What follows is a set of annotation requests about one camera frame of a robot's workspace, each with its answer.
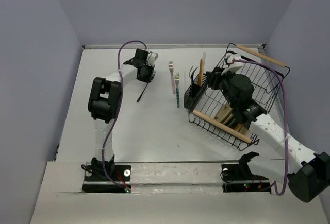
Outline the black dotted handle fork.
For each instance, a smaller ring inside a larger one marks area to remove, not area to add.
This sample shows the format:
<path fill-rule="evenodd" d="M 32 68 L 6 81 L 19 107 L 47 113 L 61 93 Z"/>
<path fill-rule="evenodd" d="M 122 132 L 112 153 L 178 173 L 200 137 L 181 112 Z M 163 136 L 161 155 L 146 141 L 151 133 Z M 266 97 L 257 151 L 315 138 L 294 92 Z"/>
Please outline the black dotted handle fork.
<path fill-rule="evenodd" d="M 200 74 L 200 69 L 201 69 L 201 67 L 199 66 L 199 67 L 197 67 L 197 68 L 195 69 L 195 71 L 194 71 L 194 80 L 195 80 L 195 81 L 198 81 L 199 74 Z"/>

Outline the pink handled fork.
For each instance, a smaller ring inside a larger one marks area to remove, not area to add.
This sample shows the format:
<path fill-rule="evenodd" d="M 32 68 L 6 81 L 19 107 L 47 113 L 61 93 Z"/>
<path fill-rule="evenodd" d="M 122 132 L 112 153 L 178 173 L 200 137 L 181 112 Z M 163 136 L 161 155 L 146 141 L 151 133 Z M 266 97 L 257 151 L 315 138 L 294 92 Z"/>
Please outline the pink handled fork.
<path fill-rule="evenodd" d="M 176 94 L 176 86 L 175 86 L 175 81 L 174 81 L 174 65 L 173 65 L 172 61 L 169 62 L 169 71 L 170 71 L 170 75 L 171 75 L 173 94 Z"/>

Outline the teal handled fork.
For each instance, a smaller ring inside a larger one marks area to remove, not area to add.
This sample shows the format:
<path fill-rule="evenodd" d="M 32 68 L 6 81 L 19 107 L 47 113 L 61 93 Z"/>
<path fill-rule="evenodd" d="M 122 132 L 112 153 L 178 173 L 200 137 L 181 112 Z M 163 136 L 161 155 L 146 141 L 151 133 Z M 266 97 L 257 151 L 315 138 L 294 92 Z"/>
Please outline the teal handled fork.
<path fill-rule="evenodd" d="M 174 73 L 174 82 L 176 87 L 176 105 L 180 107 L 180 98 L 179 98 L 179 72 Z"/>

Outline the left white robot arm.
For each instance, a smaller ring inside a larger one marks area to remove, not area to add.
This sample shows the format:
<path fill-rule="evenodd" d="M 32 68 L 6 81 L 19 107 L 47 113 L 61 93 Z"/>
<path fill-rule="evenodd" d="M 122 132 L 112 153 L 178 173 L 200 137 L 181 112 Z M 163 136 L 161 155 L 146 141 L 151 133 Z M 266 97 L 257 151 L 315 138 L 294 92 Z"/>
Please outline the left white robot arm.
<path fill-rule="evenodd" d="M 91 172 L 102 180 L 109 180 L 115 171 L 112 133 L 119 115 L 124 87 L 134 81 L 149 83 L 154 74 L 158 54 L 137 49 L 135 55 L 120 65 L 106 78 L 96 77 L 88 101 L 88 111 L 94 120 L 95 154 L 91 160 Z"/>

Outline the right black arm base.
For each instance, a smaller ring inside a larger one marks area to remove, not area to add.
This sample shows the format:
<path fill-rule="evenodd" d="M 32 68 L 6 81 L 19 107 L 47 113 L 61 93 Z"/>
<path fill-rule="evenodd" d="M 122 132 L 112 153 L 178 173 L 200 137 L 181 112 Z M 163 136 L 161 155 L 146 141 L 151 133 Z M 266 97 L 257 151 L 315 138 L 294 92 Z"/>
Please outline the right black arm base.
<path fill-rule="evenodd" d="M 222 164 L 220 178 L 224 193 L 269 192 L 271 183 L 268 178 L 252 174 L 247 168 L 236 164 Z"/>

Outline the silver fork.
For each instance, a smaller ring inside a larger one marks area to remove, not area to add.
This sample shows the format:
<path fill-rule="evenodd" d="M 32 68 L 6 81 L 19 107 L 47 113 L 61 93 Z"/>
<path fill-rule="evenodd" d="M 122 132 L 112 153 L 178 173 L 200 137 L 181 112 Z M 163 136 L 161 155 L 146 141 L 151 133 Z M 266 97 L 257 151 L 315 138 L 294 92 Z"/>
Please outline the silver fork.
<path fill-rule="evenodd" d="M 197 69 L 198 69 L 198 67 L 194 68 L 194 66 L 192 66 L 189 71 L 189 78 L 190 78 L 191 83 L 194 81 L 194 73 Z"/>

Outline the wooden chopstick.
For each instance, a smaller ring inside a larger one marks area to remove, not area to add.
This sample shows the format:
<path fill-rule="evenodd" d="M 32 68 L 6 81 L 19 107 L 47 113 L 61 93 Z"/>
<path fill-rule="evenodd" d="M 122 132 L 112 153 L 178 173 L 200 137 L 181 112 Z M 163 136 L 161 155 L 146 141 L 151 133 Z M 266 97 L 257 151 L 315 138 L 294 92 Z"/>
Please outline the wooden chopstick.
<path fill-rule="evenodd" d="M 198 73 L 198 76 L 197 76 L 197 85 L 198 86 L 200 86 L 200 84 L 201 84 L 201 80 L 200 80 L 200 78 L 201 78 L 201 69 L 202 69 L 202 59 L 200 59 L 200 64 L 199 64 L 199 73 Z"/>
<path fill-rule="evenodd" d="M 203 69 L 203 59 L 200 59 L 200 66 L 199 66 L 199 74 L 198 74 L 198 81 L 197 84 L 201 86 L 202 83 L 202 69 Z"/>

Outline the black metal fork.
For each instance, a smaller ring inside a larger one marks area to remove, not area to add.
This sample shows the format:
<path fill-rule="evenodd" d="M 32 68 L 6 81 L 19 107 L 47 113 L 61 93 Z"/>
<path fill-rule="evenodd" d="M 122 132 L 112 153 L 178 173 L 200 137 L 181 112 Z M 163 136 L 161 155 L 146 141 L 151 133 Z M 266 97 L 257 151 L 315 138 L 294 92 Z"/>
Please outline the black metal fork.
<path fill-rule="evenodd" d="M 142 93 L 140 94 L 140 96 L 138 97 L 138 99 L 137 99 L 137 101 L 136 102 L 140 102 L 140 100 L 141 100 L 141 98 L 142 98 L 142 96 L 143 96 L 143 94 L 144 94 L 144 92 L 145 92 L 145 90 L 146 90 L 146 88 L 148 87 L 148 85 L 153 81 L 153 79 L 154 79 L 154 77 L 155 77 L 155 75 L 156 75 L 156 70 L 154 70 L 153 71 L 153 73 L 152 73 L 152 75 L 151 75 L 151 77 L 150 77 L 150 80 L 149 80 L 149 82 L 146 84 L 146 86 L 144 87 L 144 89 L 143 89 L 143 91 L 142 91 Z"/>

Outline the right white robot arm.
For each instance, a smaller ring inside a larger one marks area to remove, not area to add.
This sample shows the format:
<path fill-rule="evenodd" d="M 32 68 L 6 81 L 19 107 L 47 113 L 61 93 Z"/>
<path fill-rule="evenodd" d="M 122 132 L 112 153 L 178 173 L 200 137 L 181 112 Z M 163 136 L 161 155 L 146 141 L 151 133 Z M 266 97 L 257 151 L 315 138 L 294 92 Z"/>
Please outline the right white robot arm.
<path fill-rule="evenodd" d="M 284 184 L 302 202 L 311 202 L 329 187 L 329 154 L 316 153 L 279 126 L 253 98 L 254 86 L 243 74 L 215 67 L 206 72 L 209 88 L 222 92 L 234 120 L 257 134 L 285 160 Z"/>

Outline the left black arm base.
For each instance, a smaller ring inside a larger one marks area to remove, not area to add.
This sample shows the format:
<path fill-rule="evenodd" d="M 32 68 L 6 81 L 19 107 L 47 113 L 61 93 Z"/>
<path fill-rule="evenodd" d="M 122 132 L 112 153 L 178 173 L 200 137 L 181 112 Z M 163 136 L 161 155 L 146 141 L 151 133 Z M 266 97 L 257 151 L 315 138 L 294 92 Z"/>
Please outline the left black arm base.
<path fill-rule="evenodd" d="M 92 169 L 91 164 L 82 164 L 84 180 L 82 191 L 84 193 L 131 193 L 131 165 L 116 164 L 110 181 L 101 170 L 97 172 Z"/>

